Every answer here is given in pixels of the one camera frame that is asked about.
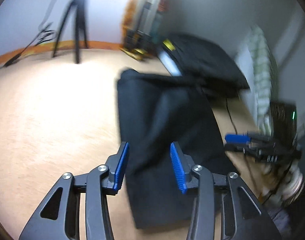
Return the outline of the right white gloved hand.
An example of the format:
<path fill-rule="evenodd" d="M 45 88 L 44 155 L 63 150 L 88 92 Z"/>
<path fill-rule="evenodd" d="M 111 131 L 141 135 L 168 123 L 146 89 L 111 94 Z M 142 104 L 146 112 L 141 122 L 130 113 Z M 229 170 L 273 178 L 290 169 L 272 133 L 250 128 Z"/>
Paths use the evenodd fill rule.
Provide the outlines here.
<path fill-rule="evenodd" d="M 298 167 L 298 162 L 290 164 L 283 174 L 276 179 L 274 187 L 267 189 L 263 195 L 262 204 L 286 207 L 298 199 L 304 189 L 304 176 Z"/>

